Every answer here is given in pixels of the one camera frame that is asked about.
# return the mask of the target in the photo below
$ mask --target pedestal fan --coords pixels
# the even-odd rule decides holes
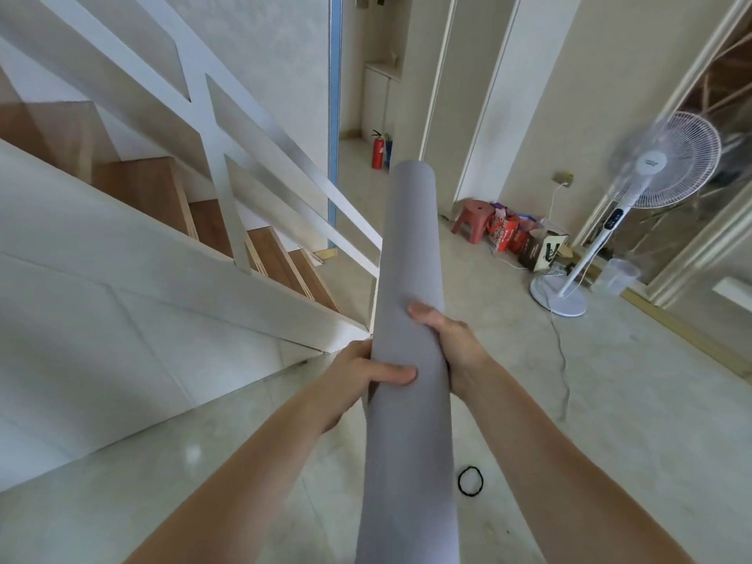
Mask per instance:
[[[691,112],[675,112],[648,129],[611,184],[611,211],[585,256],[568,277],[543,275],[530,284],[530,294],[552,313],[580,316],[588,309],[583,290],[573,285],[608,237],[632,208],[670,206],[700,189],[720,159],[720,136],[713,125]]]

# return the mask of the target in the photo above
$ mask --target hand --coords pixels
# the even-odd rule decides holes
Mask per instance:
[[[325,407],[326,431],[358,401],[371,382],[389,382],[404,386],[418,376],[415,366],[396,366],[371,362],[371,343],[350,342],[331,366],[311,385],[315,403]]]
[[[421,302],[408,305],[408,314],[420,324],[428,325],[438,333],[441,349],[449,363],[452,392],[464,402],[477,386],[478,375],[495,364],[488,352],[477,341],[466,322],[446,318],[434,307]]]

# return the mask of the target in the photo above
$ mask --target black ring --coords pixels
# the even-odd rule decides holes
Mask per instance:
[[[463,486],[461,484],[463,475],[470,471],[470,469],[475,469],[475,472],[477,473],[478,477],[481,478],[481,486],[478,487],[477,491],[475,493],[467,493],[463,490]],[[457,489],[459,489],[460,493],[463,493],[466,497],[474,497],[477,496],[478,493],[480,493],[483,490],[483,474],[481,473],[481,470],[476,467],[475,465],[468,465],[465,467],[462,472],[460,472],[459,475],[457,475]]]

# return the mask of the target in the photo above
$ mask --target wall outlet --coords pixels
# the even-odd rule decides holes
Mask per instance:
[[[556,172],[551,179],[565,188],[569,188],[571,183],[575,181],[575,175],[572,172]]]

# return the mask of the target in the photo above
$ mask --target transparent container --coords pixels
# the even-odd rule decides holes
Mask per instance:
[[[593,284],[593,290],[615,297],[640,276],[640,270],[624,259],[613,258]]]

